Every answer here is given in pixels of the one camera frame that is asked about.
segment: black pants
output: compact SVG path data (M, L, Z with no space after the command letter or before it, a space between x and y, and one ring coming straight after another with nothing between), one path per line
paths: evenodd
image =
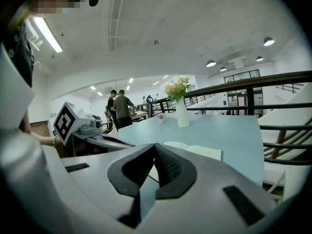
M131 117L119 118L117 119L117 121L118 121L119 129L132 125Z

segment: desk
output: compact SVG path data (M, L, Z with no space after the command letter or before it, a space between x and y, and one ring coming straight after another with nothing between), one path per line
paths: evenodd
M132 119L132 120L133 120L133 119L137 119L137 118L141 118L141 117L144 117L145 119L148 118L148 116L147 116L148 112L137 111L136 113L137 113L137 115L131 116L131 119Z
M258 121L254 116L189 114L190 126L179 128L177 119L152 117L119 130L119 137L133 145L177 141L222 150L222 161L262 186L264 156Z

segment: ceiling light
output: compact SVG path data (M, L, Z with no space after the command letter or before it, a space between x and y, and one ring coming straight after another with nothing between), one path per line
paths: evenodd
M273 43L275 43L275 41L271 37L265 37L264 38L264 46L270 46Z
M54 38L52 32L50 31L48 25L46 24L45 20L43 18L34 18L34 22L36 23L39 30L42 32L44 37L47 39L49 44L54 48L54 50L59 53L62 52L63 49L59 45L59 43Z
M216 65L216 62L214 60L209 60L207 62L207 67L212 67L212 66L215 66Z
M257 61L262 61L262 60L263 60L263 58L261 56L257 57Z

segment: light blue table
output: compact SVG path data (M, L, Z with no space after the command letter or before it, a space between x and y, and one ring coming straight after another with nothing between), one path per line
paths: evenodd
M179 128L175 118L143 120L119 130L131 144L177 141L222 150L222 161L262 186L264 155L262 137L254 116L209 116L189 114L190 126Z

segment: white vase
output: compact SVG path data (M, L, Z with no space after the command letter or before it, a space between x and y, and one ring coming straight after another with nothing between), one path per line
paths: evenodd
M179 127L188 127L190 125L190 120L184 104L184 97L182 97L179 101L175 101L175 109Z

